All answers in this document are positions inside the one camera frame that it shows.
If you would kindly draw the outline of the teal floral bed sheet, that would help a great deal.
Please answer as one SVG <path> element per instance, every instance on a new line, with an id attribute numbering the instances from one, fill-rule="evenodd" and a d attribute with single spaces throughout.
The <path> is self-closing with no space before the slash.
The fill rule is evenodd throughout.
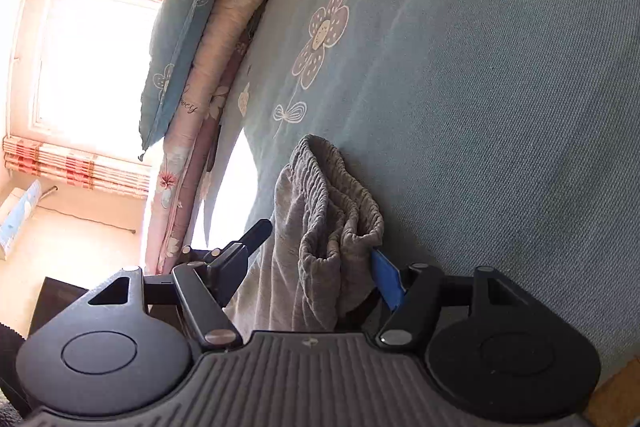
<path id="1" fill-rule="evenodd" d="M 268 0 L 195 217 L 282 220 L 305 135 L 341 152 L 398 267 L 492 265 L 597 348 L 639 353 L 639 0 Z"/>

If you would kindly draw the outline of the grey sweatpants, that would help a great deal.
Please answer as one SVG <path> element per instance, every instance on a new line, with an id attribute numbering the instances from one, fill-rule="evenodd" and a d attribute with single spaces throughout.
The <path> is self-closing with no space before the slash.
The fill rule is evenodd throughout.
<path id="1" fill-rule="evenodd" d="M 274 186 L 273 231 L 226 311 L 248 338 L 255 331 L 331 332 L 374 287 L 372 249 L 384 219 L 336 146 L 308 134 Z"/>

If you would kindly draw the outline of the teal floral pillow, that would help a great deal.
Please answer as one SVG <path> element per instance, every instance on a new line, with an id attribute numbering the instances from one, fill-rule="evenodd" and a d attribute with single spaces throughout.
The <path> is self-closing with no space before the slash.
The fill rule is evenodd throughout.
<path id="1" fill-rule="evenodd" d="M 215 0 L 163 0 L 152 29 L 141 93 L 139 159 L 163 139 L 180 104 Z"/>

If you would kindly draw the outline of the covered wall air conditioner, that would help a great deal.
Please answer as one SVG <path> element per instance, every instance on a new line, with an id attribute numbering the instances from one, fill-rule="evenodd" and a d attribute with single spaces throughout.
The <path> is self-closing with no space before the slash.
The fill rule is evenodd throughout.
<path id="1" fill-rule="evenodd" d="M 8 215 L 1 221 L 1 259 L 8 259 L 21 227 L 26 223 L 42 196 L 41 183 L 36 180 L 17 199 Z"/>

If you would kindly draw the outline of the pink floral folded quilt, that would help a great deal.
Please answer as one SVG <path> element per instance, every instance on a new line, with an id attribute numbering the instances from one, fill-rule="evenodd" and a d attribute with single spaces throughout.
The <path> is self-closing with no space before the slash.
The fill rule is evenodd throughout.
<path id="1" fill-rule="evenodd" d="M 147 150 L 162 151 L 145 211 L 145 273 L 169 272 L 180 255 L 210 142 L 244 54 L 245 29 L 264 1 L 214 1 L 176 113 L 163 139 Z"/>

